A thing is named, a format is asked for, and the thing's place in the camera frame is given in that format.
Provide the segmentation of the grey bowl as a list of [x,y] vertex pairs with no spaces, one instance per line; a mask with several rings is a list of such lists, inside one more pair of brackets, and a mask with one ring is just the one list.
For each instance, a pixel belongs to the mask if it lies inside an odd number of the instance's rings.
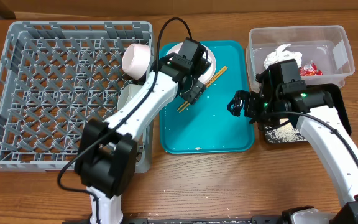
[[117,101],[117,109],[121,110],[142,88],[141,85],[128,84],[121,91]]

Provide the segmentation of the large white plate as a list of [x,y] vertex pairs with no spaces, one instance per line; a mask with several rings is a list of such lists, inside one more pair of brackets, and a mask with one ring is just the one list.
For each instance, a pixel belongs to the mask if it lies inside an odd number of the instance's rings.
[[[168,55],[170,53],[178,53],[178,51],[182,45],[183,45],[182,42],[174,45],[173,47],[171,47],[169,49],[169,51],[166,53],[166,55]],[[207,58],[210,65],[209,65],[208,69],[205,72],[203,72],[203,74],[198,78],[198,80],[206,85],[214,77],[214,74],[216,72],[217,63],[216,63],[216,58],[215,58],[214,54],[212,53],[212,51],[207,46],[204,45],[204,47],[206,47],[207,53],[204,53],[203,58],[204,59]]]

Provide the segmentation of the pink shallow bowl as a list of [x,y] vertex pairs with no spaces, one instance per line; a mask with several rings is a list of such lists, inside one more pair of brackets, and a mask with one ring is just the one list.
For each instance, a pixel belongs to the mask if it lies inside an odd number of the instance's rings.
[[146,73],[151,59],[151,49],[147,45],[131,44],[122,57],[122,69],[135,80]]

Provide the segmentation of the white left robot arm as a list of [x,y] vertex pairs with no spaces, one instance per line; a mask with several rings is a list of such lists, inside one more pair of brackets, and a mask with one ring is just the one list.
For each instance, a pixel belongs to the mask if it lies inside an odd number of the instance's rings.
[[176,97],[195,103],[216,71],[216,59],[207,46],[186,38],[149,69],[140,90],[117,113],[85,124],[75,173],[91,199],[90,223],[122,222],[121,195],[135,173],[144,129]]

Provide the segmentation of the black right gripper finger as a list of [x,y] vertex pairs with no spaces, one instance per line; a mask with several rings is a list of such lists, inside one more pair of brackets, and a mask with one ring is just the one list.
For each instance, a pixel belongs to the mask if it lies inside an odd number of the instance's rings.
[[242,109],[243,109],[243,106],[242,106],[242,105],[229,104],[229,105],[227,106],[227,110],[228,110],[233,116],[236,116],[236,117],[240,117]]
[[243,105],[242,92],[243,92],[242,90],[237,90],[236,93],[234,94],[234,97],[229,102],[228,106],[242,106]]

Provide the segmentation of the white paper napkin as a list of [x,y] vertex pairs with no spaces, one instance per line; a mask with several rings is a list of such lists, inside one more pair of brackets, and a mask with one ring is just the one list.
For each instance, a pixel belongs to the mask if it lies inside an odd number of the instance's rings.
[[269,53],[263,62],[264,68],[268,68],[270,65],[278,62],[292,59],[296,61],[298,68],[300,68],[303,54],[301,52],[287,50],[287,47],[290,46],[291,44],[282,44],[278,46],[273,52]]

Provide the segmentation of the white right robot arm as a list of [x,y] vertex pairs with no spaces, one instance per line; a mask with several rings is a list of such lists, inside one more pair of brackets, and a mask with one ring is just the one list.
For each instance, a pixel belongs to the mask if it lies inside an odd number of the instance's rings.
[[256,80],[260,91],[236,91],[227,110],[270,128],[280,127],[280,120],[287,119],[317,153],[341,204],[337,213],[304,206],[261,221],[358,223],[358,148],[345,128],[348,119],[340,89],[334,84],[306,85],[293,59],[270,65]]

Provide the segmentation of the red strawberry cake wrapper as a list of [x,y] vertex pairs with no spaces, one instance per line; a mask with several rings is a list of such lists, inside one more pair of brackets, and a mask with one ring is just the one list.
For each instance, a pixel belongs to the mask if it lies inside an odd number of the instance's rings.
[[300,68],[301,76],[320,76],[323,75],[323,72],[314,64],[308,63],[305,66]]

